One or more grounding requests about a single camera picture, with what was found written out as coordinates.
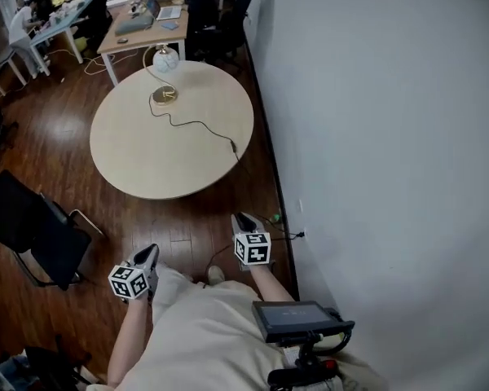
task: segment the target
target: chair armrest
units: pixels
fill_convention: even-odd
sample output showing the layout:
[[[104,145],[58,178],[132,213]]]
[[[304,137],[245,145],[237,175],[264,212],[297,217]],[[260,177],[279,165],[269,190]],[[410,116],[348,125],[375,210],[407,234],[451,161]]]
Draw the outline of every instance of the chair armrest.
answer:
[[[59,206],[59,204],[52,201],[51,199],[46,198],[42,193],[40,193],[40,196],[43,199],[43,202],[46,204],[47,208],[56,217],[56,219],[67,226],[69,224],[69,216]]]

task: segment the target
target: person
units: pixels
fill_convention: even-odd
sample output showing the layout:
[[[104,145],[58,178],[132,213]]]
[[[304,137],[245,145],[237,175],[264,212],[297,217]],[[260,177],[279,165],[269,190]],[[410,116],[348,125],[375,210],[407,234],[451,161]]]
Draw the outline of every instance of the person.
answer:
[[[219,10],[216,0],[185,0],[188,5],[188,28],[185,50],[187,59],[195,59],[200,47],[197,32],[215,26],[219,22]]]
[[[38,75],[37,61],[31,51],[30,38],[27,32],[34,27],[43,25],[41,20],[33,21],[33,11],[37,8],[36,0],[29,0],[28,5],[22,7],[15,14],[9,27],[9,44],[20,58],[25,62],[27,69],[33,78]]]
[[[90,385],[87,391],[267,389],[268,374],[284,368],[284,352],[262,338],[252,314],[256,292],[226,281],[217,266],[209,268],[208,286],[159,262],[156,272],[147,346],[145,292],[129,302],[108,364],[108,385]],[[293,301],[267,266],[251,266],[250,272],[263,300]],[[352,358],[338,363],[349,384],[359,385],[354,389],[386,389],[366,364]]]
[[[15,14],[25,7],[25,0],[16,0]]]

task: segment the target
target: foot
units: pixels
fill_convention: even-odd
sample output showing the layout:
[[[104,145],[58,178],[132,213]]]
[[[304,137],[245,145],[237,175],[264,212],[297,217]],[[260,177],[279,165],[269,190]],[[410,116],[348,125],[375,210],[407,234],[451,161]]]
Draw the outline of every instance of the foot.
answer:
[[[211,266],[209,268],[209,285],[212,287],[214,285],[218,285],[219,283],[222,283],[225,280],[225,274],[222,272],[222,269],[219,268],[218,266]]]

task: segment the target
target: black power cord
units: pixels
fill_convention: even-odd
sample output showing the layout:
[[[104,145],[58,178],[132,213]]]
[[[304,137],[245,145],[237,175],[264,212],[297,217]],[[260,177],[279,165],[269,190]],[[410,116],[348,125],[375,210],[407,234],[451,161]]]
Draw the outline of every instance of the black power cord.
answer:
[[[276,242],[278,240],[294,240],[294,239],[300,238],[300,237],[302,237],[302,236],[295,235],[295,236],[293,236],[291,238],[275,238],[275,239],[272,239],[271,241],[272,242]],[[208,276],[209,268],[212,265],[212,262],[214,262],[215,257],[218,256],[218,255],[220,255],[221,253],[225,252],[228,248],[231,248],[232,246],[234,246],[234,244],[228,244],[223,249],[218,250],[214,255],[212,255],[212,257],[210,258],[209,263],[207,264],[207,266],[205,268],[205,276]]]
[[[290,236],[295,236],[293,239],[296,238],[303,238],[306,234],[303,231],[300,231],[299,233],[290,233],[289,231],[285,231],[281,229],[280,227],[277,227],[275,223],[271,222],[269,218],[266,218],[264,216],[261,216],[261,214],[254,213],[257,217],[261,218],[264,220],[266,223],[270,224],[274,229],[277,229],[278,231],[282,231],[285,235],[290,235]]]
[[[237,145],[236,145],[236,143],[231,138],[228,138],[228,136],[225,136],[224,134],[219,134],[217,132],[214,132],[203,121],[186,121],[185,123],[179,123],[179,124],[175,125],[174,123],[172,123],[172,116],[170,115],[170,113],[154,114],[154,111],[152,110],[151,99],[152,99],[152,94],[150,94],[148,96],[148,108],[150,109],[150,113],[154,117],[168,116],[169,117],[169,123],[170,123],[170,125],[172,127],[181,127],[181,126],[186,126],[186,125],[192,125],[194,123],[199,123],[200,125],[203,125],[211,134],[213,134],[213,135],[215,135],[215,136],[217,136],[219,138],[226,139],[228,142],[230,142],[231,150],[232,150],[232,152],[234,152],[234,155],[236,156],[237,164],[239,164],[241,167],[243,167],[243,169],[248,174],[249,178],[252,177],[250,175],[250,172],[246,169],[246,167],[241,162],[241,159],[238,157],[238,155],[237,155]]]

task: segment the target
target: lamp base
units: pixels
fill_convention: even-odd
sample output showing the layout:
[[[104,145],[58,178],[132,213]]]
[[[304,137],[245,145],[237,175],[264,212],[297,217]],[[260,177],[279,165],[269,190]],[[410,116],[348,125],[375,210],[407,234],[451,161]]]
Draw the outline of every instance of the lamp base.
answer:
[[[152,93],[152,99],[158,106],[171,104],[178,98],[178,91],[173,86],[162,86]]]

